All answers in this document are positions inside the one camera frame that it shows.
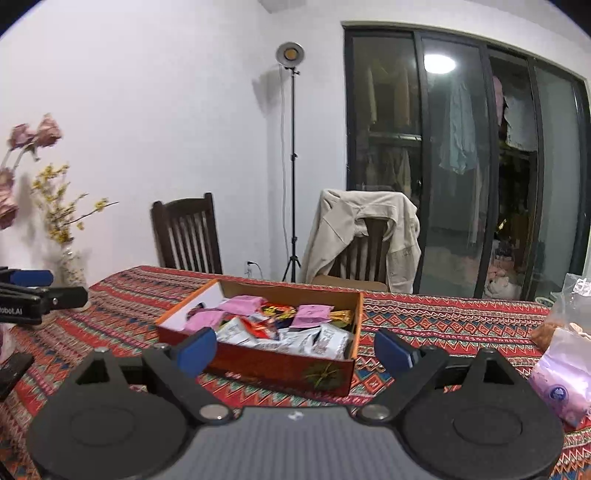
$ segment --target plastic bag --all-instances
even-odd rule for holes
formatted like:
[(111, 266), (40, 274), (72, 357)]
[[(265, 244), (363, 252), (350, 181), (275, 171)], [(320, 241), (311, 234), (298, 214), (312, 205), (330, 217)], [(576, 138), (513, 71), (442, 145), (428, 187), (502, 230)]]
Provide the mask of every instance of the plastic bag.
[(2, 365), (15, 350), (14, 339), (10, 333), (12, 324), (0, 323), (0, 365)]
[(582, 336), (591, 335), (591, 280), (566, 274), (562, 291), (544, 323), (531, 332), (531, 339), (543, 352), (557, 327)]
[(529, 382), (561, 419), (578, 426), (591, 406), (591, 341), (557, 328)]

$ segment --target sliding glass door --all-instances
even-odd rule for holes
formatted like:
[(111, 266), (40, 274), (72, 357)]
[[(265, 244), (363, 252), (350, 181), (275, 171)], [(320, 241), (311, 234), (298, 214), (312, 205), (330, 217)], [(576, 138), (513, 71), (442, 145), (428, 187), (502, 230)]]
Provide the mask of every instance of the sliding glass door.
[(412, 28), (345, 30), (347, 186), (417, 207), (415, 293), (533, 300), (580, 274), (589, 103), (527, 55)]
[(530, 296), (550, 297), (570, 271), (579, 217), (581, 143), (573, 82), (536, 66), (544, 141), (543, 202)]
[(419, 207), (421, 124), (410, 34), (352, 38), (350, 190), (403, 192)]
[(489, 217), (491, 135), (478, 46), (422, 38), (430, 208), (419, 293), (474, 296)]

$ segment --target metal screw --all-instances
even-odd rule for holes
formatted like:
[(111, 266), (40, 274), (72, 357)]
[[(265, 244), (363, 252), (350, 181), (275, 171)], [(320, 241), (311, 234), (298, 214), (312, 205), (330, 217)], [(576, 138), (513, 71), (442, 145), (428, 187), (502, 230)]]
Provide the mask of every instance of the metal screw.
[(370, 404), (361, 408), (359, 414), (366, 420), (384, 421), (390, 416), (390, 411), (383, 405)]
[(211, 404), (201, 407), (199, 414), (207, 420), (223, 420), (230, 415), (230, 409), (221, 404)]

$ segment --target pink packet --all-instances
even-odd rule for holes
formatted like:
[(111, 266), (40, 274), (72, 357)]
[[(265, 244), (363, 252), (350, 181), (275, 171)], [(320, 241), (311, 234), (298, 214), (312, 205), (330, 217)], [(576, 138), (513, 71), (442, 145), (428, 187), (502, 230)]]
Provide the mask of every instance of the pink packet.
[(311, 328), (327, 323), (332, 309), (329, 305), (300, 305), (290, 328)]
[(198, 310), (189, 320), (185, 323), (184, 331), (195, 333), (205, 327), (211, 327), (214, 330), (222, 322), (225, 312), (221, 310), (213, 309), (202, 309)]
[(255, 297), (253, 295), (237, 295), (231, 299), (223, 301), (218, 305), (218, 310), (224, 312), (233, 313), (234, 315), (244, 315), (248, 317), (253, 313), (257, 312), (261, 305), (266, 300), (263, 297)]
[(591, 406), (591, 341), (557, 328), (529, 380), (561, 419), (577, 427)]

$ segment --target blue gripper pad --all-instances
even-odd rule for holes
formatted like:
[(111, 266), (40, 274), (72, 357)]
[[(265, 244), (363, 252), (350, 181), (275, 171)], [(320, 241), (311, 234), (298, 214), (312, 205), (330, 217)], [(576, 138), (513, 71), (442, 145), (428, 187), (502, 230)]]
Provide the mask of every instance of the blue gripper pad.
[(385, 328), (380, 328), (375, 334), (374, 352), (393, 378), (410, 370), (421, 358), (418, 349)]
[(170, 358), (185, 375), (195, 378), (216, 355), (216, 332), (206, 327), (173, 348)]

